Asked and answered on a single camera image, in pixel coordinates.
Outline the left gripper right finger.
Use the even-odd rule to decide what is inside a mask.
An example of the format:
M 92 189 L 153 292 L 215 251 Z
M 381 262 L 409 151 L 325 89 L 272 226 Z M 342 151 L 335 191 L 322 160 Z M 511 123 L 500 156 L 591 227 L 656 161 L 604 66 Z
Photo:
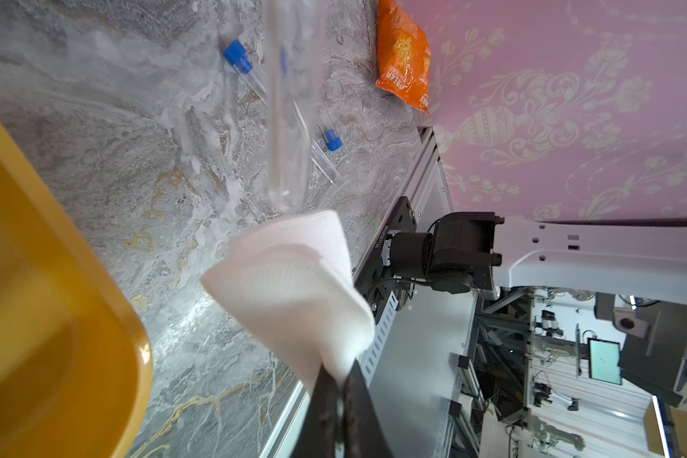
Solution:
M 343 456 L 391 458 L 373 406 L 364 373 L 357 361 L 343 384 Z

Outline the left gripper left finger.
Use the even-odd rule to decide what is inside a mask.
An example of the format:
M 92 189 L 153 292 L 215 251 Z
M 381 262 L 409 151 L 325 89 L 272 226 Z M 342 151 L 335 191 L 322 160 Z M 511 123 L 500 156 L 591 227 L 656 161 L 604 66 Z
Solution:
M 334 458 L 340 426 L 341 391 L 321 366 L 292 458 Z

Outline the white wiping cloth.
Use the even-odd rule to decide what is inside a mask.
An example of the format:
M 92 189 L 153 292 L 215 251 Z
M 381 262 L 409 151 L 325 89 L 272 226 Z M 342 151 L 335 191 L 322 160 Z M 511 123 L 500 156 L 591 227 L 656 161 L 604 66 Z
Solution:
M 320 370 L 342 387 L 375 322 L 352 278 L 333 210 L 271 219 L 232 240 L 202 276 L 207 293 L 312 392 Z

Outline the yellow plastic basin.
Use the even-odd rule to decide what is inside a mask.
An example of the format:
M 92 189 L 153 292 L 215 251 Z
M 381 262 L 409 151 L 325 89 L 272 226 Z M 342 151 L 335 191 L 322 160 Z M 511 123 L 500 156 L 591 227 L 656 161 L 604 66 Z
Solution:
M 148 406 L 146 331 L 0 123 L 0 457 L 122 457 Z

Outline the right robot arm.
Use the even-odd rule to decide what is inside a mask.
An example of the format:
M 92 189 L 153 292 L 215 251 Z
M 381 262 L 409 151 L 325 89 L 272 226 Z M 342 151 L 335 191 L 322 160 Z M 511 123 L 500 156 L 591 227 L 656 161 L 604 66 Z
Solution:
M 547 223 L 451 213 L 391 233 L 389 273 L 452 294 L 546 286 L 687 305 L 687 219 Z

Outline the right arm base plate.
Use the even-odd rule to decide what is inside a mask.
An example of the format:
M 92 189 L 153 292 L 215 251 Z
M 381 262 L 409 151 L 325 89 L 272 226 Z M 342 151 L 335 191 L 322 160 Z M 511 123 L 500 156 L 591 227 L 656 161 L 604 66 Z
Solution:
M 366 300 L 376 324 L 384 314 L 385 304 L 395 284 L 390 269 L 383 260 L 385 243 L 396 233 L 414 233 L 416 229 L 417 221 L 410 200 L 406 196 L 400 196 L 357 267 L 354 286 Z

